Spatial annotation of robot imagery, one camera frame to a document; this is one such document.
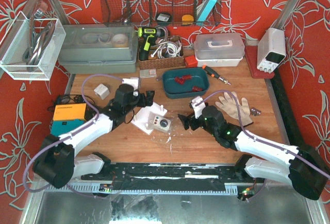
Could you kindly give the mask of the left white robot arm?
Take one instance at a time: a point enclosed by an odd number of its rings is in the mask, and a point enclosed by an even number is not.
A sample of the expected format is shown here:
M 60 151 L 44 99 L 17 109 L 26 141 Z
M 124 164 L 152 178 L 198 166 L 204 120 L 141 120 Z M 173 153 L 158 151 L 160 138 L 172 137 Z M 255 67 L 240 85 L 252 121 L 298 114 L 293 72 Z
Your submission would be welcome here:
M 48 135 L 37 153 L 32 170 L 55 188 L 64 187 L 71 179 L 84 175 L 101 175 L 110 160 L 99 152 L 80 157 L 78 154 L 100 136 L 125 123 L 136 107 L 153 104 L 153 90 L 140 93 L 132 85 L 121 84 L 107 106 L 78 128 L 60 136 Z

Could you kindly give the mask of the red large spring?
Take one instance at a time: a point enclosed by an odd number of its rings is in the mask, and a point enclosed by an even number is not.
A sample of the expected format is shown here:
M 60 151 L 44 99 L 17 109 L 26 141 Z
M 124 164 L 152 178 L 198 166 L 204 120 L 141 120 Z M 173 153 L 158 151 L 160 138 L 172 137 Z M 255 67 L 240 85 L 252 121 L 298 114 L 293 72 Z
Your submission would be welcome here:
M 184 84 L 186 79 L 185 78 L 182 78 L 182 77 L 175 77 L 174 78 L 175 82 L 178 83 L 178 84 Z

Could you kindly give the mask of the white timer switch box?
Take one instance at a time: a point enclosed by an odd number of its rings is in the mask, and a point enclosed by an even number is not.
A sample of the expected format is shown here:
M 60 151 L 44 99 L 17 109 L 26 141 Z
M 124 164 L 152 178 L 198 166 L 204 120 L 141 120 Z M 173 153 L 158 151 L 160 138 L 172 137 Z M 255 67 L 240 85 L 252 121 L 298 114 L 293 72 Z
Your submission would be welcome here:
M 171 129 L 171 120 L 160 115 L 152 114 L 149 117 L 149 126 L 153 130 L 168 133 Z

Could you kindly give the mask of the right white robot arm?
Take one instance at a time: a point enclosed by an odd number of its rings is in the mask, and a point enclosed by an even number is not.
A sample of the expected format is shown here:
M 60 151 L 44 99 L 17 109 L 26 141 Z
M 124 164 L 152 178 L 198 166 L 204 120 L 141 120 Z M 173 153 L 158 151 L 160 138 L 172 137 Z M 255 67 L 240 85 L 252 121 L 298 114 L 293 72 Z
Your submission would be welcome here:
M 215 106 L 206 106 L 188 116 L 178 115 L 184 129 L 203 128 L 224 148 L 241 151 L 236 163 L 240 180 L 264 178 L 293 187 L 300 195 L 319 199 L 329 177 L 329 167 L 316 150 L 277 143 L 228 123 Z

